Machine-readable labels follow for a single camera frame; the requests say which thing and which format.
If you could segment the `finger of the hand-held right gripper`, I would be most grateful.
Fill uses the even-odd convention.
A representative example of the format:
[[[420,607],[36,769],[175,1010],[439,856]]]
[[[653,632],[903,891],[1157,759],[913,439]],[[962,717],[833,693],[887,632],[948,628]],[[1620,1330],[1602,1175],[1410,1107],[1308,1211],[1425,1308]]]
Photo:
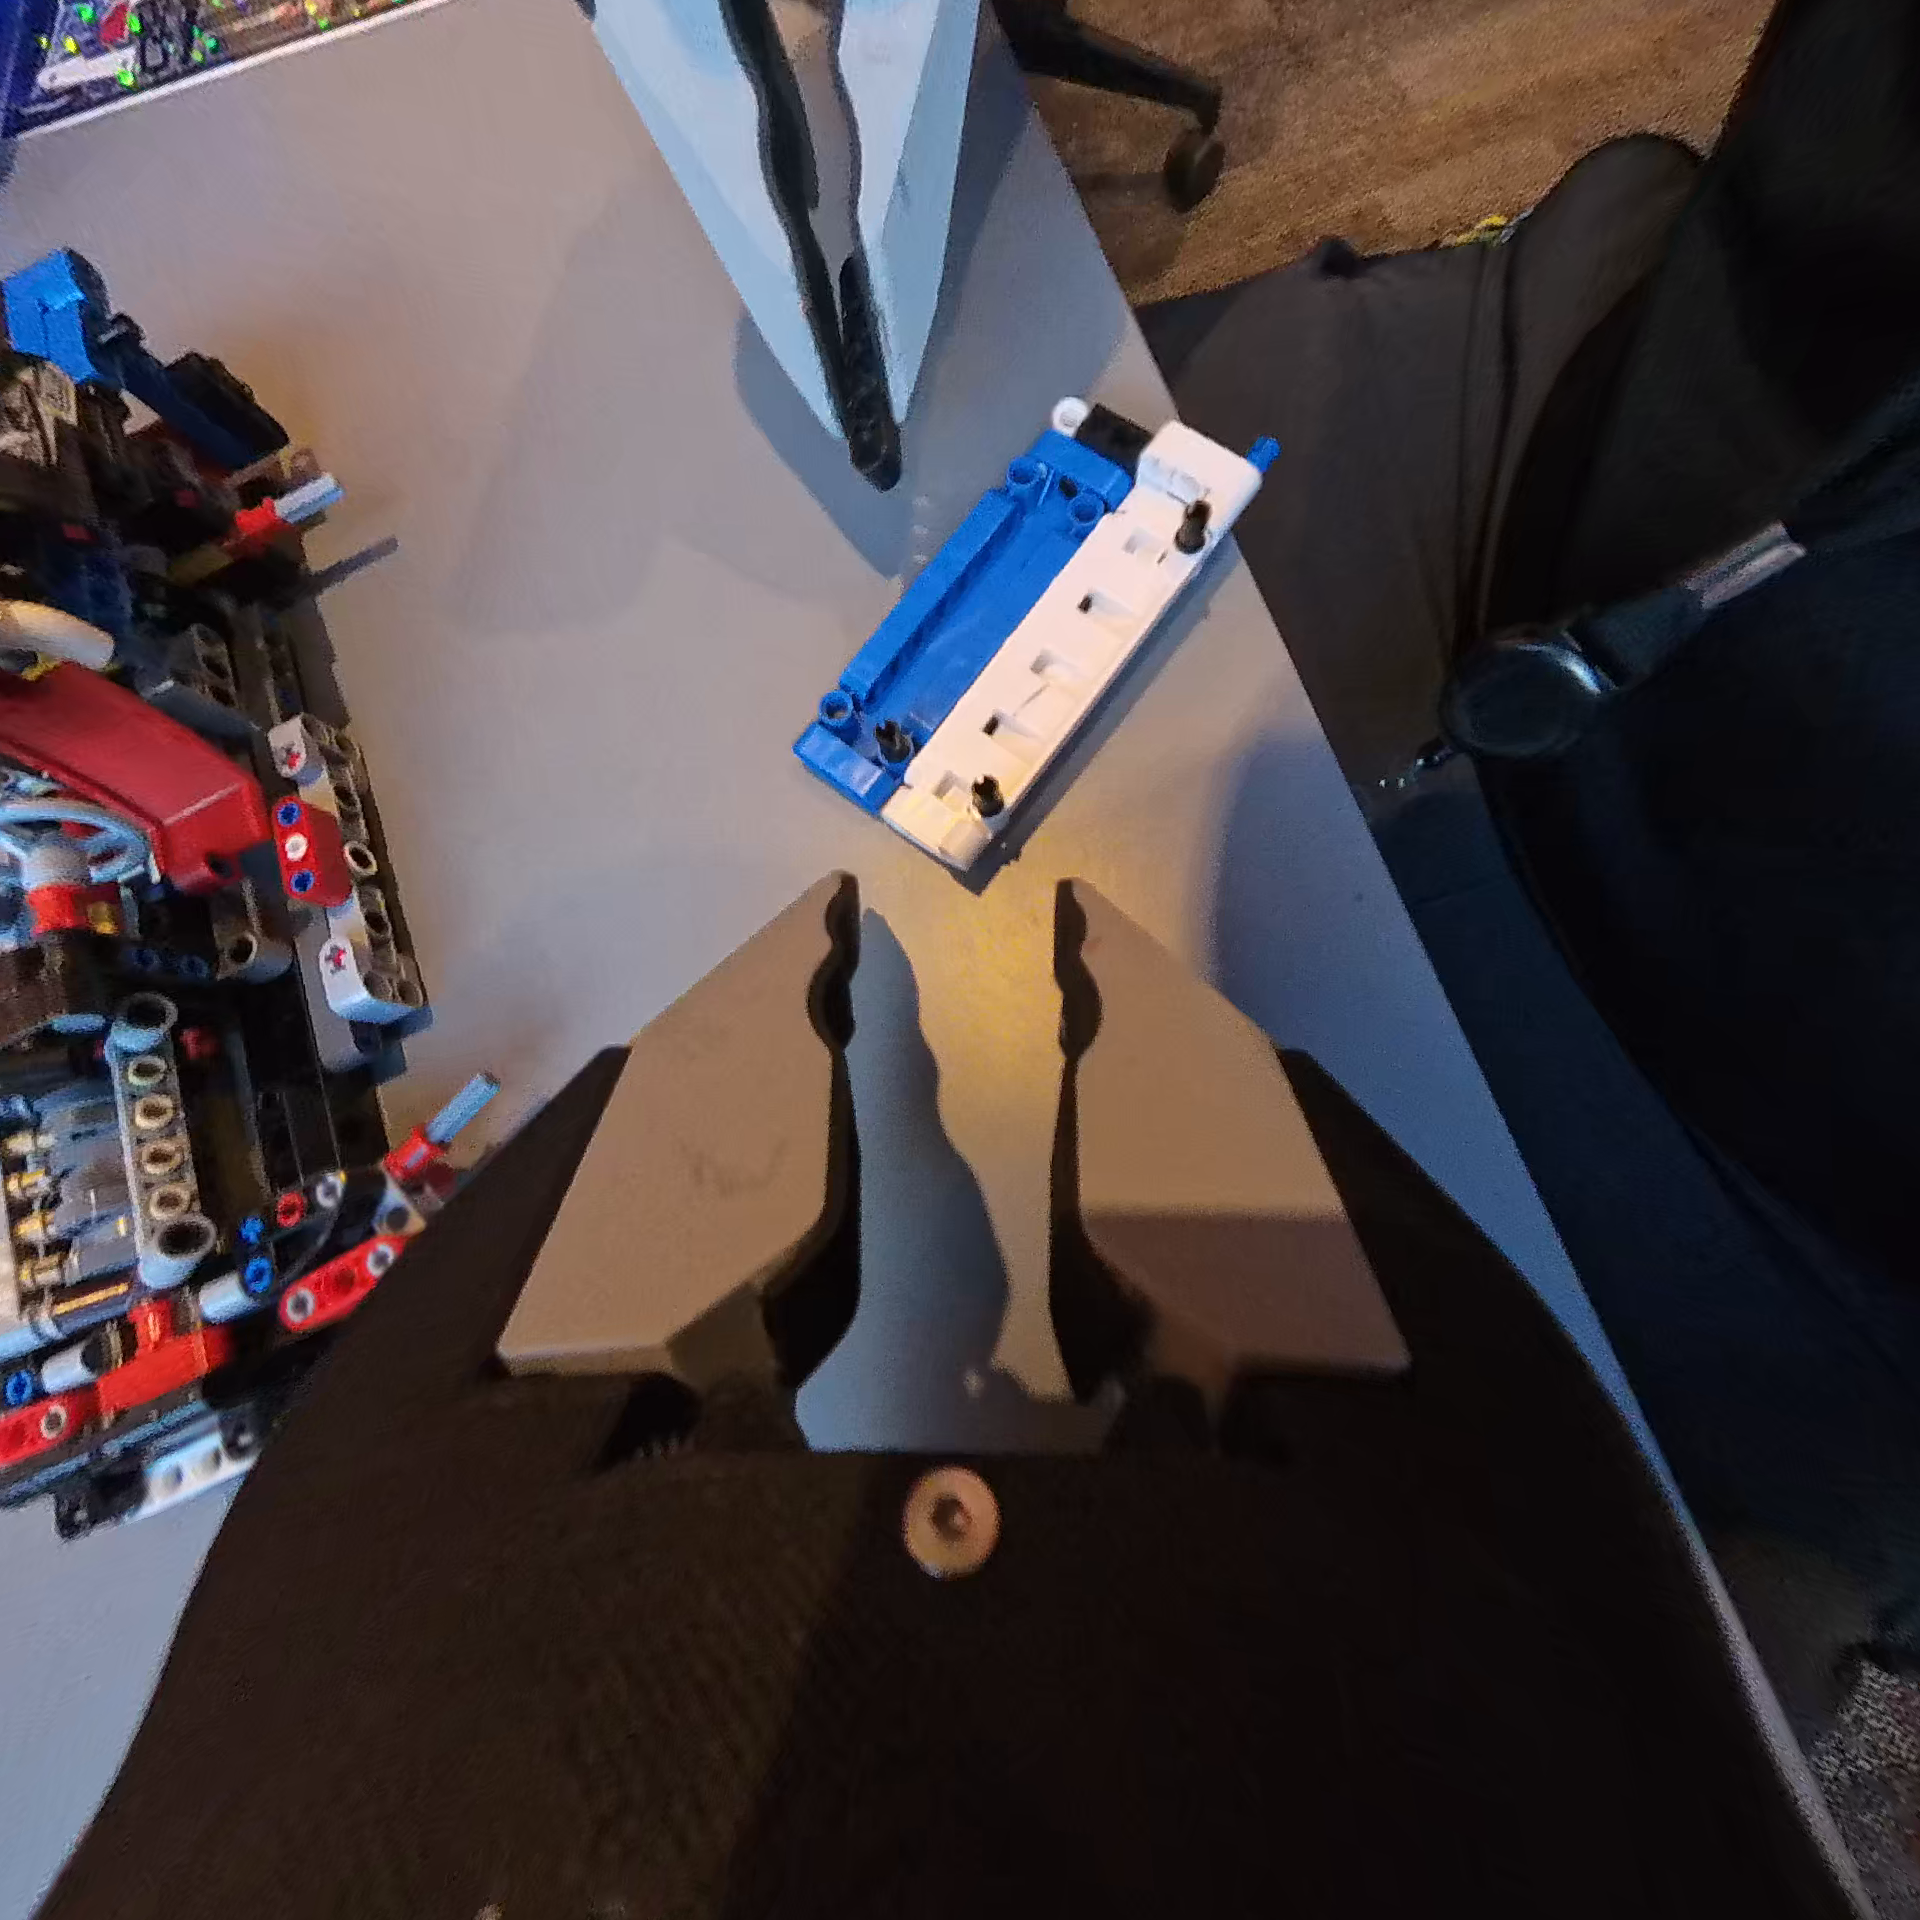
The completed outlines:
[[[782,373],[849,439],[819,156],[773,8],[598,3],[593,35]]]
[[[903,425],[943,287],[978,3],[803,8],[814,232],[849,371]]]

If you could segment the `blue and white brick assembly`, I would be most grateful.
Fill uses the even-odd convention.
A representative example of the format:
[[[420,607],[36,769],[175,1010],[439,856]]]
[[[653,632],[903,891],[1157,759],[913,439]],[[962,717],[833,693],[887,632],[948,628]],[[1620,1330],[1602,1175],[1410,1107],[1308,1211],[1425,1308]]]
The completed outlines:
[[[1066,396],[796,741],[817,780],[972,873],[1209,570],[1279,459]]]

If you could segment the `black office chair base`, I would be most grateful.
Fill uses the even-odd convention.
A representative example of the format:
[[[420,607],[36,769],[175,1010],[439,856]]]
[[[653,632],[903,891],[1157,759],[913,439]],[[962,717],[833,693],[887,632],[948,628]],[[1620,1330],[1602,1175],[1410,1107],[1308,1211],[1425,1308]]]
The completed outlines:
[[[1226,164],[1226,145],[1219,138],[1221,84],[1186,65],[1087,25],[1068,3],[989,3],[989,9],[1028,77],[1179,113],[1186,125],[1161,167],[1169,203],[1188,213],[1212,197]]]

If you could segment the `brick toy car model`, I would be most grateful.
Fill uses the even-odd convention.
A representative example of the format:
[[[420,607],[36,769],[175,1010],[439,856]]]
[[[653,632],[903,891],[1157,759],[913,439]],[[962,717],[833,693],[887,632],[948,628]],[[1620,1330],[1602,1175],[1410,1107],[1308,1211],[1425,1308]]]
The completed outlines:
[[[244,1477],[458,1192],[394,1138],[430,1005],[305,537],[340,498],[70,249],[5,272],[3,1504]]]

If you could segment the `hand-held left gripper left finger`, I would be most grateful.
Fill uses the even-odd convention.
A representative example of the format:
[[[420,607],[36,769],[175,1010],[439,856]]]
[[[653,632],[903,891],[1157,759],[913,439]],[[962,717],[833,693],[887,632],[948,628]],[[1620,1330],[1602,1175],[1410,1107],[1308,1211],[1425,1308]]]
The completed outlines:
[[[857,1308],[860,891],[833,872],[626,1044],[495,1356],[793,1396]]]

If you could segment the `grey desk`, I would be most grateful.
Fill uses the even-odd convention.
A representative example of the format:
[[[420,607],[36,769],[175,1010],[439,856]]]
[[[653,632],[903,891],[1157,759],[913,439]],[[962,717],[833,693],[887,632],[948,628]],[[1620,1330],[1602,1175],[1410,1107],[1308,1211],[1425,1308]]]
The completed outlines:
[[[142,1627],[41,1916],[1862,1916],[1718,1576],[1242,553],[961,880],[793,736],[1079,396],[1175,407],[975,49],[903,481],[767,355],[577,5],[447,5],[28,140],[101,268],[398,537],[325,615],[485,1164]],[[515,1376],[626,1044],[860,891],[857,1306],[793,1395]],[[1082,1403],[1050,1324],[1054,895],[1279,1049],[1409,1344]]]

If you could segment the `blue flat box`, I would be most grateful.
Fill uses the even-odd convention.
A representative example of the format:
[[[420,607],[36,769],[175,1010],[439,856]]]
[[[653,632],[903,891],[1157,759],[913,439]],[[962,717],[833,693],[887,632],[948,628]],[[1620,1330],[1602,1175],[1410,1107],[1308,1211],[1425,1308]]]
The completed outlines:
[[[412,3],[5,3],[3,138],[333,42]]]

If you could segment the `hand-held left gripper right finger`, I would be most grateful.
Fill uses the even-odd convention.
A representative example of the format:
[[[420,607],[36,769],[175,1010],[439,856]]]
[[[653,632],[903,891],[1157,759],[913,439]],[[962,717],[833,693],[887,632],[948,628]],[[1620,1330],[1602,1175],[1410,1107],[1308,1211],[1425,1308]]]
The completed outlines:
[[[1278,1044],[1087,880],[1054,895],[1046,1312],[1073,1396],[1409,1369]]]

